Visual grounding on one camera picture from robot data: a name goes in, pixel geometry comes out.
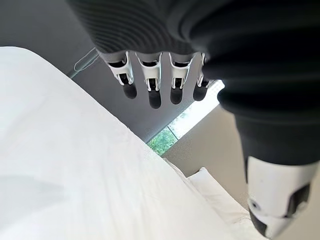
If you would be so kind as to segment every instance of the white bed sheet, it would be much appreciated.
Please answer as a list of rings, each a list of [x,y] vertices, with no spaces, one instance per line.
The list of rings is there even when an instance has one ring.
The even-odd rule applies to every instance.
[[[72,80],[31,51],[0,47],[0,239],[233,237],[199,194]]]

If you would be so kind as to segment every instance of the tree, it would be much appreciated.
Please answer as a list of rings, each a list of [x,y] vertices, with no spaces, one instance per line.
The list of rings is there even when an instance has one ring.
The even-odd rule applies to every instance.
[[[155,151],[159,156],[164,154],[175,142],[176,137],[165,127],[159,132],[147,145]]]

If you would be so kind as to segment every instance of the bed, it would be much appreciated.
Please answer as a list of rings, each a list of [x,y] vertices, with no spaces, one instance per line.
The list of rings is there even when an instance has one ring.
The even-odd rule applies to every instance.
[[[0,47],[1,240],[235,240],[190,179],[49,62]]]

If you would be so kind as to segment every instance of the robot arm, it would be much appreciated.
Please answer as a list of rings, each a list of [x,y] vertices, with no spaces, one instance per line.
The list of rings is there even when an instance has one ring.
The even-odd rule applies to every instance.
[[[205,53],[195,100],[209,80],[222,79],[218,99],[235,116],[252,222],[268,238],[280,234],[306,205],[320,160],[320,3],[68,1],[107,63],[114,61],[107,55],[127,50],[170,52],[173,103],[181,101],[192,60],[177,58]],[[157,91],[160,82],[153,89],[148,66],[141,66],[148,90]]]

